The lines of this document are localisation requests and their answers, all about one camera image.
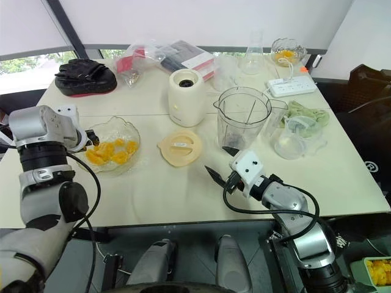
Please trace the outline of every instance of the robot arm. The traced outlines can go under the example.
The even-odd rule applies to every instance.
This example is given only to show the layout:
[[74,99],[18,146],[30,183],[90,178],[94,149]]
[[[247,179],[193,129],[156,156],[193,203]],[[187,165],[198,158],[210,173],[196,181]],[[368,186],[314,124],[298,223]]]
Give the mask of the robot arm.
[[[208,167],[206,169],[225,192],[231,194],[238,188],[243,191],[246,198],[254,197],[270,210],[303,212],[303,214],[273,214],[281,225],[284,236],[300,233],[310,225],[312,218],[304,213],[308,213],[309,210],[302,192],[282,184],[282,181],[275,176],[267,178],[259,158],[253,151],[239,152],[236,149],[225,147],[224,149],[234,157],[230,163],[233,172],[227,182],[212,169]],[[301,237],[287,241],[287,246],[308,293],[342,293],[348,290],[347,281],[335,262],[334,252],[319,223],[315,223]]]
[[20,155],[21,217],[25,229],[0,239],[0,292],[42,292],[76,221],[88,211],[87,194],[73,182],[67,152],[94,143],[83,131],[75,106],[12,112],[9,126]]

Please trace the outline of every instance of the green container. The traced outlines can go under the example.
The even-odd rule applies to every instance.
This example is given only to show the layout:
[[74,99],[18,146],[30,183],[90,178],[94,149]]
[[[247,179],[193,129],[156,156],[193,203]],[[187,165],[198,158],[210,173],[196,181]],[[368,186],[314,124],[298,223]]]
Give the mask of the green container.
[[391,256],[382,256],[379,258],[363,258],[360,261],[354,261],[350,264],[350,269],[354,279],[357,282],[361,282],[365,285],[373,286],[379,293],[391,292],[391,286],[375,286],[372,282],[371,275],[369,274],[367,261],[377,261],[382,259],[391,259]]

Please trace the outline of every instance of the power strip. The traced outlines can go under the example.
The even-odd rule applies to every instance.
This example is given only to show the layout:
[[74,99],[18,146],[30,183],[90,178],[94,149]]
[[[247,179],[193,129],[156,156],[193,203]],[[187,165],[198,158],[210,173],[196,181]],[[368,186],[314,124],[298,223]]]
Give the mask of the power strip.
[[312,79],[306,75],[295,76],[290,81],[282,78],[272,79],[268,81],[267,87],[275,98],[299,95],[301,93],[312,93],[317,89]]

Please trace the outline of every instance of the small glass bowl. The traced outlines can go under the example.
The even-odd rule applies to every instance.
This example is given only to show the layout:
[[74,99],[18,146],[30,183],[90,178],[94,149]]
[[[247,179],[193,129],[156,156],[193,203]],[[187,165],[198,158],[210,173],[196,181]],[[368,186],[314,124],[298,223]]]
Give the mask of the small glass bowl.
[[[132,140],[138,144],[137,151],[132,154],[131,158],[126,163],[122,165],[113,161],[109,161],[104,165],[95,165],[88,160],[85,151],[76,153],[77,157],[85,162],[95,173],[108,172],[112,175],[119,175],[129,170],[134,163],[136,163],[140,154],[141,141],[140,134],[132,123],[125,121],[120,117],[113,116],[108,122],[94,125],[90,129],[93,129],[101,143],[113,142],[116,139],[123,139],[124,141]],[[87,149],[93,149],[93,146],[88,146]]]
[[306,54],[307,50],[292,38],[278,38],[271,45],[271,58],[282,67],[288,67],[289,63],[279,61],[280,58],[286,58],[292,65],[296,65]]

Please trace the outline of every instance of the gray floor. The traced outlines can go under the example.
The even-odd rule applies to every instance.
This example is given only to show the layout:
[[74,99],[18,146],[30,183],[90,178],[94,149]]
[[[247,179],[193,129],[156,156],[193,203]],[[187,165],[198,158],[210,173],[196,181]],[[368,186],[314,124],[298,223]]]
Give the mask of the gray floor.
[[[109,244],[101,244],[103,253],[118,253],[124,256],[124,270],[132,271],[137,260],[148,247],[163,238],[178,242],[178,259],[174,280],[214,284],[216,263],[214,247],[224,234],[232,235],[241,247],[249,266],[254,292],[282,292],[280,284],[272,284],[271,276],[277,271],[266,262],[270,252],[261,244],[269,236],[272,222],[209,223],[193,225],[171,225],[138,228],[111,229],[115,238]],[[9,230],[0,230],[0,236]],[[391,253],[391,236],[373,240],[384,253]],[[344,275],[349,276],[351,261],[364,256],[379,256],[366,242],[353,242],[338,260]],[[61,260],[46,283],[45,293],[82,293],[87,283],[92,259],[90,242],[72,240],[68,243]],[[97,266],[90,292],[101,292],[104,264],[97,255]],[[127,276],[119,273],[117,285],[126,282]]]

